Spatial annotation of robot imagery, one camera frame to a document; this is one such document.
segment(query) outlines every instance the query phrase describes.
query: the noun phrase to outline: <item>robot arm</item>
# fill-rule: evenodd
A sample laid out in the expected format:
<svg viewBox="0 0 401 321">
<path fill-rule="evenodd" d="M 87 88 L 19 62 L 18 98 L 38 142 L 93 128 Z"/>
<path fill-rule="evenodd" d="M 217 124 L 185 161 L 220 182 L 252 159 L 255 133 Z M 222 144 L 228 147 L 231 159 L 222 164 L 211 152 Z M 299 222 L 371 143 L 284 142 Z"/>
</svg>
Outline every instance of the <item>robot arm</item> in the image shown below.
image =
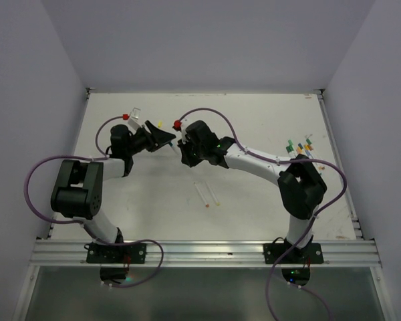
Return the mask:
<svg viewBox="0 0 401 321">
<path fill-rule="evenodd" d="M 285 241 L 293 245 L 306 230 L 313 211 L 322 202 L 327 186 L 311 163 L 279 164 L 289 157 L 266 154 L 249 149 L 255 154 L 276 159 L 277 164 L 255 158 L 235 143 L 235 139 L 216 134 L 201 120 L 191 122 L 187 118 L 174 123 L 174 129 L 181 131 L 178 147 L 182 153 L 182 163 L 193 167 L 202 161 L 219 165 L 226 169 L 239 169 L 266 179 L 279 187 L 284 207 L 290 213 L 289 231 Z M 305 249 L 311 242 L 309 232 L 297 245 Z"/>
<path fill-rule="evenodd" d="M 83 222 L 102 241 L 122 243 L 122 233 L 101 209 L 102 182 L 128 176 L 134 164 L 132 156 L 144 149 L 154 152 L 176 138 L 149 121 L 145 125 L 148 131 L 144 126 L 138 126 L 134 134 L 126 125 L 114 126 L 111 129 L 110 158 L 90 163 L 64 160 L 51 196 L 52 210 Z"/>
</svg>

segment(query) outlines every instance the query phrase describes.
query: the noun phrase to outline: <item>white tabletop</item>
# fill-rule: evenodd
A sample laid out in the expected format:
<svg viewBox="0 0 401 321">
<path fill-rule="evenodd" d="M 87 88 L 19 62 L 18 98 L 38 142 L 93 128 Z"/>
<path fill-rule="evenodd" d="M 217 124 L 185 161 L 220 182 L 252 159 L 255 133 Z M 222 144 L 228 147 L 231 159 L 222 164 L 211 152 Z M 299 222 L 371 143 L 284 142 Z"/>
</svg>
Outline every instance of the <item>white tabletop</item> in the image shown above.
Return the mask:
<svg viewBox="0 0 401 321">
<path fill-rule="evenodd" d="M 336 163 L 320 105 L 315 95 L 305 94 L 91 94 L 76 146 L 76 155 L 100 156 L 94 137 L 107 119 L 141 109 L 146 120 L 174 132 L 171 126 L 187 110 L 214 108 L 224 113 L 235 127 L 239 140 L 251 148 L 287 156 L 285 147 L 309 136 L 316 156 Z M 220 138 L 230 130 L 219 116 L 197 112 Z M 125 123 L 117 120 L 100 135 L 100 146 L 110 145 L 110 128 Z M 328 190 L 324 202 L 342 188 L 332 169 L 321 171 Z M 206 208 L 193 183 L 211 204 Z M 216 206 L 204 181 L 221 202 Z M 202 162 L 189 169 L 175 152 L 165 146 L 157 152 L 134 156 L 128 177 L 104 182 L 102 209 L 126 239 L 157 240 L 271 240 L 285 237 L 289 214 L 282 205 L 279 189 L 253 175 L 214 167 Z M 355 239 L 350 210 L 345 198 L 325 210 L 313 227 L 316 240 Z M 78 226 L 58 225 L 53 239 L 88 239 Z"/>
</svg>

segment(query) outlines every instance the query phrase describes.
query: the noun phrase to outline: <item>metal mounting plate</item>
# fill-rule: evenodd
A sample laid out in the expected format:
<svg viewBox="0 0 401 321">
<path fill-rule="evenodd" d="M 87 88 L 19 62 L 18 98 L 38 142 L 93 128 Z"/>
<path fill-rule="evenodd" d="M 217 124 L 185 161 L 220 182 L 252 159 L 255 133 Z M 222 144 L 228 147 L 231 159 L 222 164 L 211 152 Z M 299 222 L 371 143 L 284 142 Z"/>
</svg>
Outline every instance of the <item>metal mounting plate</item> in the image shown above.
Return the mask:
<svg viewBox="0 0 401 321">
<path fill-rule="evenodd" d="M 263 244 L 263 255 L 266 264 L 274 264 L 276 259 L 287 250 L 284 243 L 266 243 Z M 285 256 L 280 264 L 305 264 L 310 258 L 311 264 L 322 264 L 323 256 L 321 244 L 311 243 L 302 257 L 291 256 L 291 253 Z"/>
<path fill-rule="evenodd" d="M 124 262 L 125 257 L 130 257 L 131 264 L 144 264 L 146 260 L 147 245 L 145 243 L 139 243 L 123 247 L 100 245 L 97 243 L 90 243 L 87 245 L 89 245 L 89 247 L 88 247 L 88 256 L 86 257 L 86 263 L 121 264 Z"/>
</svg>

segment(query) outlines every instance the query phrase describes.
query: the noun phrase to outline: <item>white wall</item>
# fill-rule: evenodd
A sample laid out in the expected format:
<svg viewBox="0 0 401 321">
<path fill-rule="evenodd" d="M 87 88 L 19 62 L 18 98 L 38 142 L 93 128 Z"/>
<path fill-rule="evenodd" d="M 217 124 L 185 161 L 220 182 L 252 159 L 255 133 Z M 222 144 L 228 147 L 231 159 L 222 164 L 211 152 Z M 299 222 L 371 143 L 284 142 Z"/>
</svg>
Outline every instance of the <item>white wall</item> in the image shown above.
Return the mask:
<svg viewBox="0 0 401 321">
<path fill-rule="evenodd" d="M 111 91 L 325 88 L 374 0 L 43 0 L 80 78 Z"/>
<path fill-rule="evenodd" d="M 401 0 L 377 0 L 325 91 L 352 197 L 401 319 Z"/>
<path fill-rule="evenodd" d="M 13 313 L 45 229 L 24 203 L 25 174 L 45 156 L 72 151 L 83 111 L 84 88 L 40 1 L 0 0 L 0 320 Z M 55 174 L 36 175 L 31 188 L 45 212 Z"/>
</svg>

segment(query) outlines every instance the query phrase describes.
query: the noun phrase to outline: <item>clear plastic piece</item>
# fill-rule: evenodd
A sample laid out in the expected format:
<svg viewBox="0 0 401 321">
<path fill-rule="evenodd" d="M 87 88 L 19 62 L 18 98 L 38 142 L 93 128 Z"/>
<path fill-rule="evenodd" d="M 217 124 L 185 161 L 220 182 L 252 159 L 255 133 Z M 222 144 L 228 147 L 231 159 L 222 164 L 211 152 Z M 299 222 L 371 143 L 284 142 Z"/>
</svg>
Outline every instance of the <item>clear plastic piece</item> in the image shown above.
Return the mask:
<svg viewBox="0 0 401 321">
<path fill-rule="evenodd" d="M 134 120 L 138 120 L 140 118 L 141 115 L 141 109 L 139 108 L 134 108 L 131 111 L 130 117 Z"/>
</svg>

